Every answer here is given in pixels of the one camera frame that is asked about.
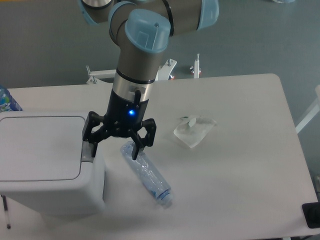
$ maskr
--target gray floor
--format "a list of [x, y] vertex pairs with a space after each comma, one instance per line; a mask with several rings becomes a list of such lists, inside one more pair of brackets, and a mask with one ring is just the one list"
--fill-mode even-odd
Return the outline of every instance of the gray floor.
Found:
[[[203, 77], [277, 74], [296, 122], [320, 84], [320, 0], [219, 3], [217, 24], [171, 38], [163, 61], [178, 61], [177, 78], [191, 77], [197, 53]], [[108, 24], [88, 26], [76, 0], [0, 3], [0, 84], [8, 88], [84, 84], [86, 65], [115, 69], [119, 52]], [[311, 176], [320, 174], [319, 126], [320, 115], [299, 134]]]

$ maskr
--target crumpled plastic bag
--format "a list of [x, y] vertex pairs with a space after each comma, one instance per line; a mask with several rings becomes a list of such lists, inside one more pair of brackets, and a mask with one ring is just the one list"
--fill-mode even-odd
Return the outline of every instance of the crumpled plastic bag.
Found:
[[190, 148], [197, 146], [202, 139], [217, 125], [217, 122], [209, 117], [191, 115], [181, 118], [182, 122], [173, 131], [181, 141]]

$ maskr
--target plastic water bottle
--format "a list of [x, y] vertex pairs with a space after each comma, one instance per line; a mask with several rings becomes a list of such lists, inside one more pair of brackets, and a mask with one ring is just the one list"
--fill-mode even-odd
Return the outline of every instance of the plastic water bottle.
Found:
[[22, 108], [10, 95], [8, 89], [0, 85], [0, 113], [7, 111], [22, 111]]
[[169, 204], [173, 199], [170, 185], [143, 151], [139, 152], [136, 160], [132, 159], [134, 145], [133, 141], [128, 141], [122, 146], [124, 159], [156, 201], [161, 205]]

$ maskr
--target white table surface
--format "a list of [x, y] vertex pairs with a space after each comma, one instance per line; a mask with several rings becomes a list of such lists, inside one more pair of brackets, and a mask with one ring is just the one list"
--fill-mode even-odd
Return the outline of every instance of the white table surface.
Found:
[[[111, 84], [11, 89], [25, 111], [107, 110]], [[180, 117], [203, 115], [217, 126], [195, 148], [173, 134]], [[156, 82], [145, 114], [157, 133], [146, 147], [174, 193], [156, 204], [122, 159], [127, 139], [99, 144], [108, 168], [105, 212], [41, 215], [8, 201], [1, 240], [251, 240], [319, 234], [302, 204], [316, 202], [279, 78], [273, 74]]]

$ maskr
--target robotic arm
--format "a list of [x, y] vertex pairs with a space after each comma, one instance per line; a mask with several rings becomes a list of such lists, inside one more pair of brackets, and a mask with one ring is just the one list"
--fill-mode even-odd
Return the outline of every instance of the robotic arm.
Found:
[[[154, 143], [156, 123], [143, 118], [169, 37], [213, 25], [219, 14], [218, 0], [154, 0], [139, 5], [78, 1], [88, 23], [108, 21], [110, 37], [121, 49], [107, 112], [104, 116], [89, 112], [83, 141], [93, 145], [91, 155], [95, 157], [102, 140], [132, 138], [135, 160], [139, 151]], [[101, 123], [101, 128], [92, 132]], [[143, 138], [138, 134], [141, 128], [147, 131]]]

